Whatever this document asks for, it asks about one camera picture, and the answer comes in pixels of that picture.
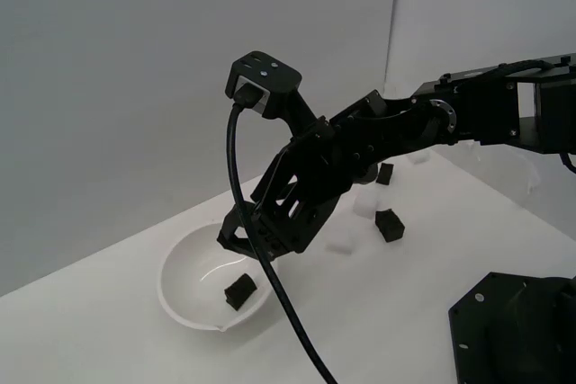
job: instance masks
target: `black cube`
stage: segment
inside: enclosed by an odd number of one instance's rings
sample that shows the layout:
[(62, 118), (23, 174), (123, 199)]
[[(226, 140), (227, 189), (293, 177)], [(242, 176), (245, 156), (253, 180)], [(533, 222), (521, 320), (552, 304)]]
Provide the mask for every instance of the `black cube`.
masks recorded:
[(392, 209), (377, 211), (375, 222), (386, 243), (400, 240), (404, 236), (404, 224)]
[(244, 273), (237, 281), (224, 290), (226, 303), (238, 310), (256, 289), (256, 284), (252, 281), (252, 278)]
[(393, 164), (386, 164), (385, 162), (380, 164), (380, 171), (378, 172), (378, 177), (376, 177), (376, 182), (379, 184), (390, 184), (392, 171), (394, 171)]

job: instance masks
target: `white table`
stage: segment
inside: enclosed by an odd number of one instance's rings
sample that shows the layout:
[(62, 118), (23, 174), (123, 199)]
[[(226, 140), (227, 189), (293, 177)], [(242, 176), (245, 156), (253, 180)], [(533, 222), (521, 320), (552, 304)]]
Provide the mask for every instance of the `white table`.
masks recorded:
[[(394, 163), (384, 192), (407, 226), (400, 242), (352, 214), (355, 188), (280, 276), (340, 383), (456, 383), (447, 310), (490, 271), (572, 277), (576, 243), (441, 156)], [(159, 306), (166, 250), (231, 204), (222, 194), (2, 297), (0, 382), (320, 382), (274, 298), (224, 334)], [(347, 231), (352, 255), (325, 250)]]

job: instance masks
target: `white wall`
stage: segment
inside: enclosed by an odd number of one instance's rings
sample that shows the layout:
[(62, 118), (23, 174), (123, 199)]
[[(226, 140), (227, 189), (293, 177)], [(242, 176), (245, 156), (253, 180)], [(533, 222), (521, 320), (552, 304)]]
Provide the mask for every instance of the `white wall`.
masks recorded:
[[(445, 72), (576, 52), (575, 30), (576, 0), (396, 0), (386, 80), (405, 97)], [(511, 147), (437, 150), (576, 238), (576, 176), (558, 156)], [(541, 177), (529, 197), (518, 189), (524, 156)]]
[[(223, 89), (248, 51), (300, 70), (317, 114), (382, 87), (392, 0), (0, 8), (1, 295), (226, 190)], [(238, 134), (244, 179), (289, 137), (256, 115)]]

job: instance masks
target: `mounting hole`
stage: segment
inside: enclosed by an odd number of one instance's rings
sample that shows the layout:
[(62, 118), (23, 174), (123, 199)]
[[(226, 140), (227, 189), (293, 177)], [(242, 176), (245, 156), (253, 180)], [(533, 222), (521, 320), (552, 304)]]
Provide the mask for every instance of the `mounting hole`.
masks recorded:
[(308, 215), (308, 218), (306, 219), (306, 222), (308, 222), (309, 224), (312, 223), (312, 221), (318, 216), (318, 212), (316, 211), (316, 209), (314, 209), (313, 211), (310, 212), (310, 214)]

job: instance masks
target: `black cable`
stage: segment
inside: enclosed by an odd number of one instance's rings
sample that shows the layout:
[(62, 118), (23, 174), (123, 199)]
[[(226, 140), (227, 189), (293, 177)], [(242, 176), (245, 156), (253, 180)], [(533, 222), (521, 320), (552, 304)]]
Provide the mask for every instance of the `black cable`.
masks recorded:
[(294, 332), (298, 336), (298, 339), (300, 339), (304, 351), (308, 354), (312, 364), (314, 364), (322, 378), (328, 384), (337, 384), (336, 380), (316, 352), (316, 349), (314, 348), (314, 345), (312, 345), (310, 338), (308, 335), (306, 335), (306, 331), (304, 330), (304, 327), (302, 326), (302, 323), (298, 318), (298, 315), (296, 314), (290, 299), (288, 298), (288, 294), (286, 294), (282, 283), (278, 279), (278, 275), (270, 264), (270, 260), (268, 259), (268, 255), (265, 249), (260, 243), (260, 238), (257, 236), (256, 228), (252, 223), (248, 208), (244, 202), (244, 196), (242, 194), (238, 176), (238, 168), (236, 165), (236, 127), (238, 124), (238, 117), (243, 110), (244, 109), (242, 106), (234, 103), (228, 120), (228, 127), (226, 129), (226, 158), (228, 162), (228, 176), (230, 178), (230, 187), (232, 189), (234, 201), (236, 202), (238, 215), (242, 225), (244, 226), (244, 229), (246, 230), (248, 242), (252, 246), (252, 249), (254, 249), (254, 253), (262, 265), (264, 273), (270, 281), (276, 296), (280, 300), (280, 304), (282, 305), (284, 312), (290, 321), (290, 324), (292, 324)]
[(574, 164), (570, 160), (570, 156), (567, 153), (561, 153), (560, 160), (562, 161), (562, 163), (566, 168), (568, 168), (571, 172), (576, 174), (576, 166), (574, 166)]

